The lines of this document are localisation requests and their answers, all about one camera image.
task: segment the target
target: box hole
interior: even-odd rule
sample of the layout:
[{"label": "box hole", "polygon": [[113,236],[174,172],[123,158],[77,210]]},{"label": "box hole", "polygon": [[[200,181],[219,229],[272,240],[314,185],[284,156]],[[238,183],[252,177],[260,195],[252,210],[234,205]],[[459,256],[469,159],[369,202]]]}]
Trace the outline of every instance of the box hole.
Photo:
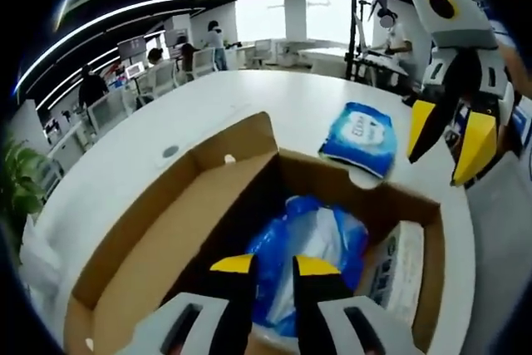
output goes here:
[{"label": "box hole", "polygon": [[86,338],[85,345],[87,346],[87,348],[94,352],[94,342],[92,341],[92,338]]},{"label": "box hole", "polygon": [[233,164],[236,159],[231,154],[226,154],[224,157],[225,164]]},{"label": "box hole", "polygon": [[180,147],[178,145],[171,145],[170,147],[167,147],[163,151],[163,158],[170,158],[175,153],[177,153],[180,150]]}]

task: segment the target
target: white round table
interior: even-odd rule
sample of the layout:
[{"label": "white round table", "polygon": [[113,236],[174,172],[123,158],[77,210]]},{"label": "white round table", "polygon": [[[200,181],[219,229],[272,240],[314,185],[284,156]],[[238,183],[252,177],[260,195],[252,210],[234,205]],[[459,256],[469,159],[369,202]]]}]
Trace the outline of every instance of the white round table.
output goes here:
[{"label": "white round table", "polygon": [[[392,118],[397,157],[387,177],[441,204],[445,283],[430,355],[457,354],[470,321],[475,287],[475,243],[465,191],[449,186],[454,161],[440,139],[417,163],[405,154],[411,109],[399,96],[337,78],[285,71],[225,71],[204,76],[143,107],[94,145],[59,184],[36,230],[65,267],[52,313],[62,343],[71,290],[96,246],[145,187],[190,147],[258,111],[269,113],[279,146],[317,155],[333,120],[348,101],[376,107]],[[170,160],[161,151],[178,145]],[[378,180],[353,168],[352,180]]]}]

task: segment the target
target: box flap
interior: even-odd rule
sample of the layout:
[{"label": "box flap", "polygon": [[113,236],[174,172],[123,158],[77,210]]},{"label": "box flap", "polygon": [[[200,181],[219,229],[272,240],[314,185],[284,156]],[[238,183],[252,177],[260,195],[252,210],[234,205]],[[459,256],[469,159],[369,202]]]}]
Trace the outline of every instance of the box flap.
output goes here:
[{"label": "box flap", "polygon": [[96,353],[115,353],[131,340],[135,325],[159,307],[212,229],[276,154],[203,172],[151,222],[98,300]]},{"label": "box flap", "polygon": [[210,170],[225,164],[227,155],[241,161],[277,149],[271,120],[260,112],[197,145],[192,154],[201,170]]},{"label": "box flap", "polygon": [[89,309],[153,221],[204,170],[225,164],[225,156],[247,160],[277,152],[269,116],[260,112],[210,137],[157,178],[113,225],[81,272],[73,295]]}]

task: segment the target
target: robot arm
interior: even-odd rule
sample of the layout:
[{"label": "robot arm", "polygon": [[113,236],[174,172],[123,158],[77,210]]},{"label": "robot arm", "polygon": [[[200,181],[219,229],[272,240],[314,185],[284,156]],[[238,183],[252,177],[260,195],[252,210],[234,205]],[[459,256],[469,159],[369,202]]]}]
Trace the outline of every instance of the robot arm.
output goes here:
[{"label": "robot arm", "polygon": [[495,156],[499,127],[510,120],[514,91],[480,0],[412,0],[436,47],[412,107],[408,157],[437,142],[461,98],[468,98],[464,140],[451,183],[463,185]]},{"label": "robot arm", "polygon": [[[257,259],[222,259],[201,293],[181,293],[140,322],[116,355],[240,355],[251,332]],[[367,297],[353,297],[331,264],[293,257],[296,329],[302,355],[422,355],[411,331]]]}]

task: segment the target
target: white wall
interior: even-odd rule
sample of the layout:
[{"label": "white wall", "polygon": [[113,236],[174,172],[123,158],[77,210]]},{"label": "white wall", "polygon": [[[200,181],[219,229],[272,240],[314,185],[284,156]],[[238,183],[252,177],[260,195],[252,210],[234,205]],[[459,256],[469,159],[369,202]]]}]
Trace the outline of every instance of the white wall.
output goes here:
[{"label": "white wall", "polygon": [[165,30],[171,31],[172,29],[188,29],[189,41],[194,43],[194,32],[191,26],[191,20],[189,14],[179,14],[172,16],[165,21]]},{"label": "white wall", "polygon": [[235,2],[202,12],[199,16],[190,19],[195,47],[203,48],[207,40],[207,27],[210,21],[216,20],[224,31],[224,40],[229,43],[239,41],[236,29]]},{"label": "white wall", "polygon": [[307,40],[307,0],[284,0],[287,41]]},{"label": "white wall", "polygon": [[27,99],[9,122],[9,132],[17,142],[27,141],[26,145],[41,154],[50,150],[47,138],[42,132],[42,124],[33,99]]},{"label": "white wall", "polygon": [[[405,28],[405,34],[412,42],[414,59],[417,65],[416,79],[421,81],[431,56],[431,36],[421,25],[416,9],[411,4],[400,0],[388,0],[387,6],[399,16],[398,19]],[[376,17],[372,45],[381,45],[386,41],[386,38],[387,30],[381,27],[379,18]]]}]

